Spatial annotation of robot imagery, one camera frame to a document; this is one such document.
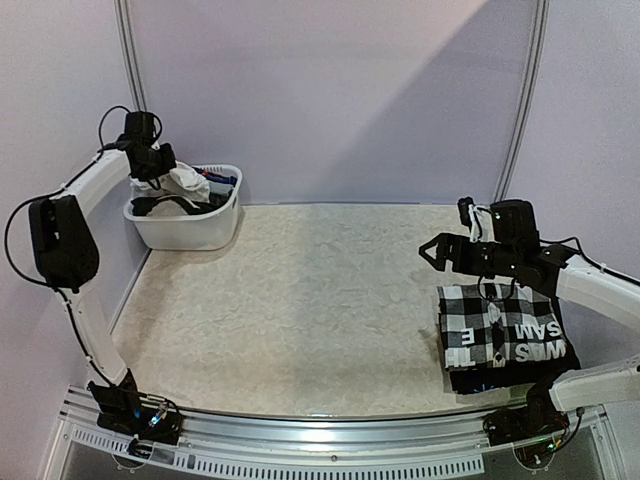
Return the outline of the white cloth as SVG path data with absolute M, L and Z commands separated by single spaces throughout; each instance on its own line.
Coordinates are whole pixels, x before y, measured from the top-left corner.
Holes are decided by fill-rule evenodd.
M 131 178 L 130 187 L 133 198 L 177 195 L 193 202 L 209 202 L 209 182 L 189 166 L 177 166 L 151 182 Z

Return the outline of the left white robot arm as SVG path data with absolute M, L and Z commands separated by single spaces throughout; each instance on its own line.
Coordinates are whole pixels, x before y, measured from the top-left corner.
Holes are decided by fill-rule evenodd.
M 84 169 L 28 207 L 36 269 L 44 286 L 61 297 L 89 368 L 111 388 L 122 384 L 128 368 L 93 292 L 100 254 L 87 217 L 128 178 L 159 185 L 159 177 L 175 166 L 157 145 L 161 134 L 156 114 L 126 111 L 124 131 L 115 141 L 102 144 Z

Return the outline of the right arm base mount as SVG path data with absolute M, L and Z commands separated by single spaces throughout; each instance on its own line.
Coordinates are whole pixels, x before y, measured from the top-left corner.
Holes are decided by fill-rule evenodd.
M 577 423 L 570 432 L 569 416 L 554 406 L 549 387 L 536 384 L 528 390 L 524 406 L 500 408 L 484 417 L 482 427 L 491 446 L 548 436 L 547 450 L 554 452 L 575 436 L 584 413 L 584 407 L 575 410 Z

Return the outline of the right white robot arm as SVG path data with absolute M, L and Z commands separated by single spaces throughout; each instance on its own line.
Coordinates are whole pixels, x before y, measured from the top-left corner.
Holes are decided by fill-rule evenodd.
M 504 200 L 477 207 L 472 198 L 458 202 L 466 236 L 440 233 L 418 249 L 435 270 L 451 269 L 475 277 L 509 277 L 547 296 L 581 305 L 633 330 L 639 328 L 639 282 L 588 258 L 567 241 L 544 242 L 526 200 Z M 639 357 L 582 370 L 569 370 L 540 381 L 527 394 L 528 406 L 517 427 L 537 436 L 552 424 L 556 411 L 636 401 Z

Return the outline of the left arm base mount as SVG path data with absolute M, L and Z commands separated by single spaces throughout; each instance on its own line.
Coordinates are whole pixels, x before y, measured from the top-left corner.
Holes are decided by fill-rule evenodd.
M 184 416 L 169 399 L 146 406 L 130 369 L 123 380 L 113 386 L 101 386 L 94 381 L 87 385 L 99 407 L 97 425 L 139 440 L 176 446 L 182 431 Z

